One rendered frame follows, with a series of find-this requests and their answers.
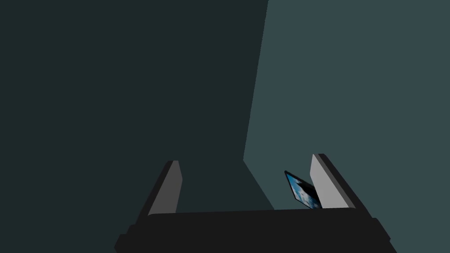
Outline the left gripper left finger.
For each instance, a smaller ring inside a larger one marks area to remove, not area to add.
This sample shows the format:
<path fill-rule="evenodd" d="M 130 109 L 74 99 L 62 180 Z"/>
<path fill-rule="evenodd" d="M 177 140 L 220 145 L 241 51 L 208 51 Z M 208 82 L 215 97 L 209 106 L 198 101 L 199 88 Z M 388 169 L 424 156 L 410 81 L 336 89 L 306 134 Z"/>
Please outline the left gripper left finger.
<path fill-rule="evenodd" d="M 143 222 L 147 216 L 160 213 L 175 213 L 181 193 L 183 178 L 179 162 L 168 161 L 157 178 L 136 223 Z"/>

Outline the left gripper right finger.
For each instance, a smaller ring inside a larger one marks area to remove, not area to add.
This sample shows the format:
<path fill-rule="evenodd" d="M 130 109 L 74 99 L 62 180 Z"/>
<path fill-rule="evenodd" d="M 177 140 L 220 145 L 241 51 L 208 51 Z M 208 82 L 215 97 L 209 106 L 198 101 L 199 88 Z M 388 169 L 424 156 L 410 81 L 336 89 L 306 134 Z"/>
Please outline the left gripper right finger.
<path fill-rule="evenodd" d="M 311 159 L 310 178 L 324 209 L 356 213 L 364 218 L 371 214 L 324 153 L 314 153 Z"/>

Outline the blue framed wall picture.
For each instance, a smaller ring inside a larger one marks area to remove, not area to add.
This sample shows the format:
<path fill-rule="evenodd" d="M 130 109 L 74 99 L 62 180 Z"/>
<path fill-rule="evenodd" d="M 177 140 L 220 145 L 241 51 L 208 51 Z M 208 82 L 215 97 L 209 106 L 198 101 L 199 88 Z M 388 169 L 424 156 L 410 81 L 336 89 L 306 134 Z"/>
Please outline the blue framed wall picture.
<path fill-rule="evenodd" d="M 300 179 L 299 177 L 293 175 L 289 171 L 285 170 L 284 174 L 290 185 L 294 198 L 297 201 L 301 202 L 309 209 L 322 208 L 322 204 L 319 200 L 316 189 L 312 184 L 304 181 L 303 179 Z"/>

